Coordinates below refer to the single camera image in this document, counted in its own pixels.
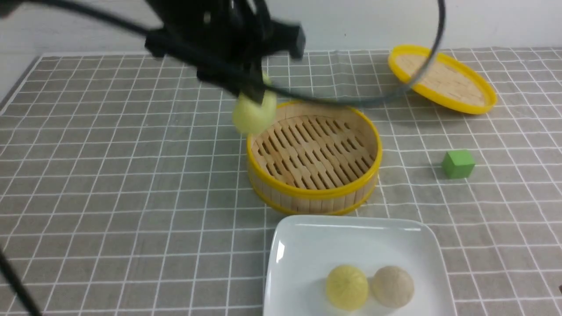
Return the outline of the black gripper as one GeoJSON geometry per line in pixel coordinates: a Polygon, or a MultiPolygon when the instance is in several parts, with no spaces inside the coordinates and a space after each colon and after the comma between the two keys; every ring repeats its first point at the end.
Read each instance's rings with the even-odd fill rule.
{"type": "MultiPolygon", "coordinates": [[[[287,52],[296,60],[304,55],[306,37],[299,23],[271,17],[267,3],[255,0],[149,0],[162,22],[152,34],[191,45],[264,82],[262,59],[287,52]]],[[[267,90],[241,84],[239,99],[258,105],[267,90]]]]}

